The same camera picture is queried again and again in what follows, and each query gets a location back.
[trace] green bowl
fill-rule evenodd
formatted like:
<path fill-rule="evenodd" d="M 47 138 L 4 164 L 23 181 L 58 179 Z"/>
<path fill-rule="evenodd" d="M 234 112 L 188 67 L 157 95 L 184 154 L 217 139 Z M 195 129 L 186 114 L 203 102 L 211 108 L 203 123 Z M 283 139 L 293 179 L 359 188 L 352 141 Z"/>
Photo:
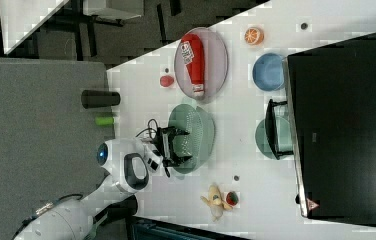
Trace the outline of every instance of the green bowl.
<path fill-rule="evenodd" d="M 293 144 L 291 140 L 290 123 L 285 118 L 276 116 L 276 129 L 278 132 L 279 151 L 292 151 Z M 266 137 L 265 120 L 262 120 L 256 128 L 256 144 L 263 155 L 276 160 Z"/>
<path fill-rule="evenodd" d="M 209 159 L 213 149 L 215 125 L 211 115 L 200 107 L 181 104 L 170 114 L 169 126 L 190 133 L 173 139 L 173 150 L 178 156 L 192 156 L 173 169 L 182 174 L 195 171 Z"/>

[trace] black chair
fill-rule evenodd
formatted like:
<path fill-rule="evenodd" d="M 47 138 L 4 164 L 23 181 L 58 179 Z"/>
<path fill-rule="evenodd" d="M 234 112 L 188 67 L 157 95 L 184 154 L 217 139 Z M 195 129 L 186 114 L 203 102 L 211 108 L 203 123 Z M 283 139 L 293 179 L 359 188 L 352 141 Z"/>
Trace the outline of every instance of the black chair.
<path fill-rule="evenodd" d="M 86 24 L 88 30 L 88 41 L 91 57 L 97 55 L 97 44 L 95 40 L 94 23 L 113 25 L 122 27 L 122 21 L 116 19 L 115 22 L 103 21 L 98 16 L 87 16 L 83 14 L 83 0 L 70 0 L 68 5 L 52 16 L 42 28 L 48 31 L 72 32 L 75 35 L 76 57 L 78 61 L 83 61 L 82 38 L 80 24 Z"/>

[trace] small bowl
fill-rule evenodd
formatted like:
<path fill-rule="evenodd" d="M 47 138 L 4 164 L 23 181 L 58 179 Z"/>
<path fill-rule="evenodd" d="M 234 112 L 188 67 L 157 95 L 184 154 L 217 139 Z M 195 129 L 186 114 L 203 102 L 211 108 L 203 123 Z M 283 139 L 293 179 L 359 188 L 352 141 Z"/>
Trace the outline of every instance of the small bowl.
<path fill-rule="evenodd" d="M 176 155 L 192 156 L 190 160 L 173 169 L 181 174 L 197 170 L 212 153 L 215 125 L 211 114 L 198 106 L 180 104 L 170 114 L 169 127 L 176 127 L 190 133 L 173 139 L 173 150 Z"/>
<path fill-rule="evenodd" d="M 253 67 L 253 79 L 256 86 L 263 91 L 275 91 L 284 86 L 282 56 L 266 53 L 257 59 Z"/>
<path fill-rule="evenodd" d="M 276 129 L 278 132 L 278 145 L 280 151 L 292 151 L 291 129 L 287 119 L 276 116 Z M 256 129 L 256 144 L 260 152 L 270 159 L 275 159 L 266 137 L 265 120 L 259 123 Z"/>
<path fill-rule="evenodd" d="M 232 207 L 236 206 L 238 202 L 239 202 L 239 198 L 236 192 L 232 191 L 226 195 L 226 203 L 228 203 Z"/>

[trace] pink plate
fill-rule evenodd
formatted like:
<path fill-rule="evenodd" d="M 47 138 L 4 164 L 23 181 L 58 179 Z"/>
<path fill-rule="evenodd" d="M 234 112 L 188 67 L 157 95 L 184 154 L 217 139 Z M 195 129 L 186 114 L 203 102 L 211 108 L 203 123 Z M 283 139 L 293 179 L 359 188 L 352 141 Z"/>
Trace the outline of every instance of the pink plate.
<path fill-rule="evenodd" d="M 196 34 L 200 37 L 204 47 L 205 72 L 204 72 L 204 99 L 214 96 L 225 82 L 228 72 L 228 54 L 225 44 L 218 33 L 210 31 L 208 28 L 195 28 L 188 33 Z M 181 54 L 181 44 L 179 44 L 175 55 L 175 76 L 176 81 L 182 91 L 190 98 L 194 98 L 191 80 L 184 65 Z"/>

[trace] bowl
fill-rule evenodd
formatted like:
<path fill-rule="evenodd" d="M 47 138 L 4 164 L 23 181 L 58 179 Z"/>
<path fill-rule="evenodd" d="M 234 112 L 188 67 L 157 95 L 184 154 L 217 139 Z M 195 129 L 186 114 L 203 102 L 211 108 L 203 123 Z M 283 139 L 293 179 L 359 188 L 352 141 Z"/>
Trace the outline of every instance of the bowl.
<path fill-rule="evenodd" d="M 212 152 L 215 125 L 211 115 L 198 106 L 180 104 L 170 114 L 169 127 L 171 126 L 190 133 L 173 139 L 176 155 L 192 156 L 190 160 L 173 169 L 182 174 L 195 171 L 209 159 Z"/>
<path fill-rule="evenodd" d="M 202 102 L 210 102 L 222 88 L 228 73 L 228 53 L 219 33 L 208 28 L 194 28 L 188 33 L 197 35 L 204 47 L 204 98 Z M 196 99 L 192 91 L 191 78 L 186 70 L 179 43 L 174 60 L 175 80 L 185 95 Z"/>
<path fill-rule="evenodd" d="M 253 67 L 253 79 L 258 88 L 263 91 L 275 91 L 284 85 L 282 56 L 266 53 L 257 59 Z"/>
<path fill-rule="evenodd" d="M 278 132 L 279 151 L 292 151 L 290 123 L 283 117 L 276 116 L 276 129 Z M 275 159 L 266 137 L 265 120 L 262 120 L 256 128 L 256 145 L 260 152 L 270 159 Z"/>

